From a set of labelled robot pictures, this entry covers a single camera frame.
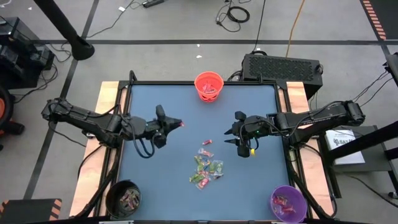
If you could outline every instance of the orange plastic cup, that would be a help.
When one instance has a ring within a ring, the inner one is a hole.
[[[201,100],[207,103],[214,102],[223,89],[224,80],[215,72],[203,72],[195,79],[195,88]]]

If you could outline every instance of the gray floor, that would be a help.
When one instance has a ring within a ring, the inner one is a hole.
[[[128,9],[114,29],[96,35],[96,40],[169,40],[169,39],[255,39],[262,1],[244,5],[251,19],[242,24],[237,33],[229,33],[214,23],[223,1],[169,0],[149,9]],[[79,34],[83,32],[93,0],[58,0]],[[89,35],[110,26],[117,18],[119,6],[128,0],[100,0]],[[299,8],[299,1],[268,0],[260,39],[287,40]],[[19,16],[41,39],[60,40],[62,36],[31,0],[13,0],[4,8],[2,16]],[[235,24],[226,21],[226,26]],[[307,0],[294,32],[294,40],[377,40],[359,0]],[[269,55],[284,56],[286,45],[259,45]],[[95,45],[96,53],[78,62],[67,99],[89,110],[95,108],[102,81],[127,80],[134,70],[140,80],[193,80],[199,73],[212,70],[227,78],[240,69],[243,55],[253,45],[184,44],[184,45]],[[398,46],[390,45],[393,53]],[[290,57],[316,59],[324,65],[324,86],[318,93],[318,107],[333,100],[347,100],[356,96],[382,72],[384,54],[378,45],[293,45]],[[26,125],[21,136],[6,136],[0,152],[0,201],[21,199],[29,183],[37,157],[47,133],[47,123],[40,112],[47,99],[60,95],[72,60],[56,63],[59,76],[46,90],[31,94],[16,105],[14,117]],[[359,102],[365,102],[383,82],[375,84]],[[397,88],[389,82],[366,106],[365,124],[379,127],[396,121]],[[57,131],[85,142],[80,131],[67,124],[59,124]],[[389,141],[387,147],[396,147]],[[52,139],[49,153],[39,177],[33,198],[60,197],[63,200],[61,217],[67,218],[76,186],[76,173],[83,159],[84,149],[61,136]],[[358,175],[377,191],[392,190],[386,173]],[[339,177],[342,199],[338,199],[337,217],[342,220],[369,223],[394,223],[398,219],[395,208],[377,198],[356,180]]]

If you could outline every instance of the black stand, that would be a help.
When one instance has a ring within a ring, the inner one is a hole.
[[[324,168],[328,176],[328,181],[331,184],[333,193],[336,197],[340,198],[340,190],[338,188],[335,171],[337,172],[374,172],[374,171],[387,171],[391,182],[394,186],[395,192],[389,192],[391,198],[398,198],[398,175],[391,162],[393,159],[398,158],[398,147],[386,150],[383,142],[392,138],[398,137],[398,121],[387,125],[381,129],[375,126],[367,127],[347,127],[345,129],[352,129],[357,139],[344,144],[336,149],[329,151],[326,139],[320,136],[318,143],[322,150],[322,157],[325,158]],[[362,151],[365,164],[348,164],[348,165],[334,165],[337,158],[345,157],[355,152]]]
[[[85,60],[93,56],[94,47],[83,40],[69,23],[67,17],[57,6],[54,0],[34,0],[36,5],[50,19],[52,24],[66,38],[72,47],[72,55],[76,60]]]

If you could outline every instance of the black table frame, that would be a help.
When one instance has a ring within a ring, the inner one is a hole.
[[[118,92],[116,94],[116,101],[115,101],[115,106],[120,104],[121,98],[122,98],[122,93],[125,89],[127,89],[126,91],[126,99],[124,101],[124,109],[123,109],[123,114],[128,114],[129,113],[129,109],[130,109],[130,105],[131,105],[131,91],[134,85],[194,85],[193,81],[138,81],[136,76],[134,74],[132,74],[130,72],[130,76],[132,76],[132,80],[126,80],[126,81],[119,81],[119,85],[118,85]],[[256,85],[269,85],[269,86],[273,86],[274,90],[275,90],[275,102],[277,105],[277,112],[282,112],[282,106],[280,103],[280,99],[279,99],[279,91],[278,91],[278,86],[276,84],[276,82],[224,82],[224,85],[236,85],[236,86],[256,86]],[[285,101],[285,105],[286,105],[286,110],[287,112],[291,112],[291,106],[290,106],[290,100],[289,100],[289,95],[287,93],[287,90],[282,90],[284,92],[284,101]],[[286,169],[287,169],[287,177],[289,179],[289,185],[295,187],[295,183],[293,181],[292,178],[292,173],[291,170],[288,167],[288,162],[291,161],[290,158],[290,147],[289,147],[289,142],[288,140],[286,140],[285,138],[282,138],[282,145],[283,145],[283,149],[284,149],[284,156],[285,156],[285,161],[286,161]],[[105,152],[105,157],[104,157],[104,163],[103,163],[103,167],[102,167],[102,171],[101,171],[101,177],[99,180],[99,184],[101,185],[104,180],[105,177],[108,173],[108,168],[109,168],[109,162],[111,159],[111,148],[106,148],[106,152]],[[120,160],[121,160],[121,153],[122,153],[122,146],[120,146],[119,148],[116,149],[116,155],[115,155],[115,161],[117,162],[117,167],[120,166]],[[304,176],[304,171],[303,171],[303,164],[302,164],[302,160],[301,160],[301,155],[300,155],[300,151],[296,150],[294,151],[294,157],[296,158],[296,166],[297,166],[297,172],[298,175],[302,181],[302,183],[307,186],[306,182],[305,182],[305,176]],[[115,175],[112,179],[111,185],[115,184],[117,181],[117,176]],[[308,218],[312,218],[312,209],[310,208],[309,204],[307,204],[308,209],[307,209],[307,217]],[[100,215],[100,208],[101,208],[101,201],[98,200],[98,202],[96,203],[96,206],[94,208],[94,216],[99,216]]]

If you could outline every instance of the table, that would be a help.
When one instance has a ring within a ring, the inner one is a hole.
[[[97,113],[104,113],[109,108],[114,106],[116,95],[118,94],[118,89],[121,89],[121,105],[124,106],[124,102],[126,99],[126,89],[123,89],[122,82],[103,82],[101,86],[101,90],[98,97],[98,102],[96,106]],[[287,91],[279,90],[279,98],[281,99],[282,111],[286,111],[291,108],[293,112],[300,113],[304,111],[308,111],[308,103],[307,98],[305,96],[305,91],[303,88],[303,84],[301,82],[290,82],[287,84]],[[288,93],[290,105],[286,105],[284,103],[285,95],[284,92]],[[310,140],[308,142],[309,145],[317,148],[316,140]],[[91,151],[98,147],[98,142],[95,139],[88,140],[87,148],[85,151],[85,156],[87,156]],[[108,154],[110,156],[109,163],[113,163],[115,150],[111,150]],[[100,149],[96,154],[90,158],[86,164],[81,169],[80,178],[76,185],[76,192],[72,203],[72,208],[70,211],[70,215],[77,214],[86,203],[90,200],[91,196],[94,194],[96,189],[99,186],[99,181],[102,174],[102,169],[104,165],[104,158],[106,152],[105,149]],[[331,206],[328,186],[326,183],[326,178],[323,173],[323,166],[321,159],[313,152],[302,149],[301,150],[301,160],[302,164],[295,163],[295,169],[298,169],[300,165],[302,165],[303,175],[305,176],[305,182],[307,184],[307,188],[315,197],[317,202],[323,207],[323,209],[329,213],[333,213],[333,209]],[[105,215],[106,209],[104,206],[104,198],[103,195],[100,209],[96,215]]]

